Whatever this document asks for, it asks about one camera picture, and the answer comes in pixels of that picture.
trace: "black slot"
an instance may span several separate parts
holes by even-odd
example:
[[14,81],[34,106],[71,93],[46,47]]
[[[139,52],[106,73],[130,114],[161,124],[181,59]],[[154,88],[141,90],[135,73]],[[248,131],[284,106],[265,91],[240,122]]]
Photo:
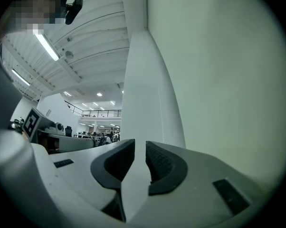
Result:
[[63,160],[63,161],[58,161],[58,162],[54,162],[54,165],[56,166],[56,168],[60,168],[66,165],[70,165],[74,163],[71,159],[67,159],[67,160]]
[[213,182],[213,185],[233,215],[237,215],[249,206],[249,203],[237,192],[228,180],[218,180]]

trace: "ceiling light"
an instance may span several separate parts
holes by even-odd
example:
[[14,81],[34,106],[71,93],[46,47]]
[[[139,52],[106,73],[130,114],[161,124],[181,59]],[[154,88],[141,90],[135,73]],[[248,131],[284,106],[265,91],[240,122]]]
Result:
[[20,76],[14,69],[12,70],[12,72],[21,79],[21,81],[23,81],[26,85],[30,86],[30,84],[22,78],[22,76]]
[[64,91],[65,95],[71,96],[71,94],[69,94],[68,92]]
[[53,60],[58,61],[59,57],[56,54],[56,52],[52,49],[52,47],[48,44],[48,42],[46,41],[46,39],[44,38],[43,35],[39,35],[38,34],[38,30],[34,29],[33,33],[35,34],[35,36],[37,37],[37,39],[40,41],[40,43],[42,44],[42,46],[45,48],[45,50],[49,53],[49,55],[52,57]]

